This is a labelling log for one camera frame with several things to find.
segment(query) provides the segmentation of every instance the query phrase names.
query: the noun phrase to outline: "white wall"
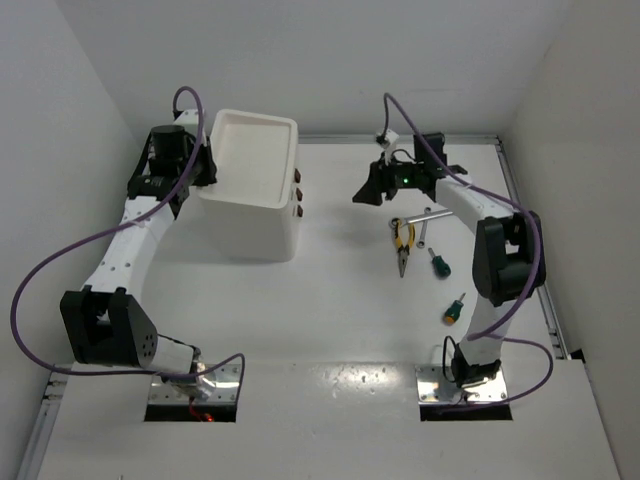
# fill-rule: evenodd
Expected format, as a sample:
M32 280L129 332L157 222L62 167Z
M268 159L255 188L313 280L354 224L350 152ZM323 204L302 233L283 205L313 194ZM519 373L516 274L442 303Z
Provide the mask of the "white wall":
M542 217L549 284L582 347L615 457L640 456L640 3L576 2L506 147Z
M14 290L47 254L118 221L139 149L53 0L3 2L0 45L0 478L11 479L47 378L13 343ZM60 259L28 289L20 328L43 358L72 358L58 302L103 251Z
M211 112L283 115L302 133L380 129L386 90L425 130L495 133L571 3L57 1L140 141L185 82Z

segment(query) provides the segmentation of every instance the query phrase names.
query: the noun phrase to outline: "tabletop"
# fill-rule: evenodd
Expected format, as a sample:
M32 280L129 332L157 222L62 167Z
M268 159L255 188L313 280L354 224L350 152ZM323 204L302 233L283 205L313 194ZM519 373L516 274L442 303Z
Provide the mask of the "tabletop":
M299 148L305 214L292 261L217 254L194 195L145 282L143 307L160 333L212 363L247 356L237 422L145 423L148 378L72 378L39 478L617 478L579 361L556 362L549 384L512 405L512 421L420 422L413 368L438 362L444 336L466 331L473 235L455 217L433 221L427 246L452 275L437 279L426 249L414 248L401 279L388 221L441 207L409 191L382 207L352 204L375 144ZM507 195L494 145L446 151L475 183ZM444 324L465 292L460 320ZM551 346L537 294L509 334ZM546 371L540 351L517 345L503 347L503 365L511 394Z

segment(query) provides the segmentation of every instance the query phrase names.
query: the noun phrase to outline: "white container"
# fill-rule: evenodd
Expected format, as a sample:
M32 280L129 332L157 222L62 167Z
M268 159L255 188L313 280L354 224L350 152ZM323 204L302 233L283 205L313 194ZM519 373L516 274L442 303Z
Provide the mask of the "white container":
M291 260L303 213L296 122L220 110L211 148L218 183L198 196L216 248L229 257Z

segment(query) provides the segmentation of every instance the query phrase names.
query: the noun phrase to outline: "purple cable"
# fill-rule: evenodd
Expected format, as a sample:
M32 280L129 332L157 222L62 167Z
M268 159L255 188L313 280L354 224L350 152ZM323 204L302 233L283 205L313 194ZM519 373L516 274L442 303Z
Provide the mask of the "purple cable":
M24 353L32 362L34 362L34 363L38 364L39 366L41 366L42 368L45 368L45 369L50 370L52 372L61 373L61 374L64 374L64 375L72 375L72 376L77 376L77 377L95 377L95 376L109 376L109 375L162 375L162 376L170 377L170 378L192 379L192 378L199 377L201 375L206 375L208 373L211 373L212 371L216 370L217 368L220 368L223 365L226 365L227 363L231 362L232 360L234 360L236 358L240 358L242 360L242 368L241 368L241 371L240 371L240 381L239 381L240 383L239 383L239 386L238 386L238 392L236 394L236 403L237 403L238 399L240 397L240 389L242 387L242 380L244 379L244 370L245 370L245 356L242 353L236 353L235 355L232 355L231 357L227 358L226 360L223 360L222 362L218 363L217 365L214 365L212 367L207 368L206 370L203 370L201 372L196 372L196 373L177 374L177 373L165 373L165 372L151 372L149 370L109 370L109 371L101 371L101 372L77 372L77 371L70 370L70 369L67 369L67 368L56 367L55 365L47 363L44 360L41 360L40 358L38 358L26 346L26 344L24 343L24 341L20 337L20 332L18 331L18 318L17 318L18 302L20 301L20 297L24 293L24 290L25 290L26 286L29 284L29 282L33 279L33 277L36 276L36 274L40 270L42 270L45 266L47 266L48 264L50 264L51 262L53 262L57 258L61 257L65 253L69 253L70 251L75 250L76 248L80 248L83 245L86 245L87 243L91 243L94 240L98 240L99 238L106 237L108 235L113 235L114 233L120 232L122 230L125 230L125 229L127 229L129 227L132 227L132 226L138 224L138 222L142 222L142 221L146 220L147 218L151 217L156 212L158 212L167 203L169 203L171 201L171 199L173 197L175 197L176 194L180 191L180 189L182 188L184 182L188 178L189 173L191 172L191 169L193 168L193 165L194 165L194 163L196 161L196 157L198 155L198 150L200 149L200 146L202 145L202 132L204 130L204 109L202 108L202 101L200 100L200 96L198 95L198 93L193 88L184 86L184 87L180 87L178 89L178 91L176 91L176 93L175 93L175 95L173 97L173 109L174 110L176 109L177 102L178 102L178 97L183 92L189 92L193 96L193 99L196 102L196 107L198 109L198 133L196 135L196 140L195 140L195 144L193 146L193 151L191 152L191 156L189 157L189 160L187 161L187 165L185 166L185 169L182 172L182 175L180 175L180 178L176 182L176 184L173 187L173 189L169 192L169 194L164 199L162 199L162 201L158 205L153 207L148 212L140 215L138 218L135 218L134 220L130 220L130 221L125 222L125 223L121 223L120 225L117 225L117 226L115 226L113 228L109 228L109 229L104 230L102 232L99 232L99 233L96 233L96 234L91 235L89 237L86 237L86 238L84 238L82 240L79 240L79 241L77 241L75 243L72 243L68 247L65 247L62 250L59 250L59 251L53 253L52 255L48 256L47 258L42 260L38 265L36 265L27 274L27 276L24 278L24 280L22 280L22 282L20 282L20 285L18 286L18 289L16 290L15 295L13 296L13 301L11 302L11 316L10 316L10 318L11 318L11 333L13 335L13 338L14 338L16 344L18 345L20 350L22 350L22 353Z
M429 152L429 155L431 155L431 158L435 160L438 166L441 167L451 178L453 178L458 183L464 186L468 186L469 189L471 190L481 193L482 195L486 195L487 197L491 197L501 202L504 202L508 205L511 205L513 208L520 210L520 212L522 212L522 214L524 215L527 223L533 230L533 265L531 267L531 272L529 273L529 277L527 278L527 282L524 285L522 293L520 294L516 302L513 304L513 306L509 309L509 311L505 313L505 315L500 320L498 320L496 323L491 325L489 328L486 328L481 332L471 334L468 337L469 341L478 340L479 338L488 337L488 336L498 338L497 336L492 335L492 333L496 331L498 328L500 328L502 325L504 325L506 322L508 322L511 319L511 317L513 317L513 315L518 311L518 309L522 306L524 301L527 299L531 290L533 290L533 284L535 282L538 268L540 266L541 242L540 242L540 231L538 230L538 226L536 225L536 222L533 216L531 215L531 213L529 213L529 211L525 207L520 205L518 202L515 202L510 198L503 197L502 195L498 195L497 193L491 192L489 190L485 190L484 188L480 188L475 185L472 185L469 182L458 177L447 165L445 165L445 163L438 156L438 154L433 150L433 148L431 148L431 145L429 145L429 143L422 136L420 129L416 126L413 120L411 120L411 117L409 117L409 115L404 110L404 108L402 108L402 105L400 105L398 101L394 98L394 96L391 95L390 93L384 94L385 127L388 127L389 125L389 104L388 104L389 100L398 109L398 112L400 112L400 115L402 115L402 117L405 119L409 127L411 127L411 130L413 130L413 133L418 138L418 140L420 141L422 146L425 148L425 150ZM476 410L479 408L492 407L496 405L503 405L503 404L512 402L513 400L526 397L527 395L535 392L536 390L540 389L545 383L547 383L549 378L551 378L551 374L553 373L553 356L551 355L551 352L549 352L549 350L544 345L538 342L534 342L532 340L522 340L519 338L503 337L503 340L509 343L517 343L520 345L530 345L532 347L536 347L542 350L547 356L547 358L549 359L549 368L544 378L540 382L535 384L533 387L529 388L528 390L525 390L524 392L521 392L512 397L509 397L505 400L501 400L499 402L492 402L490 404L483 404L483 405L469 405L469 406L461 406L461 407L452 406L451 409L455 408L456 411L459 411L459 410L464 411L464 410Z

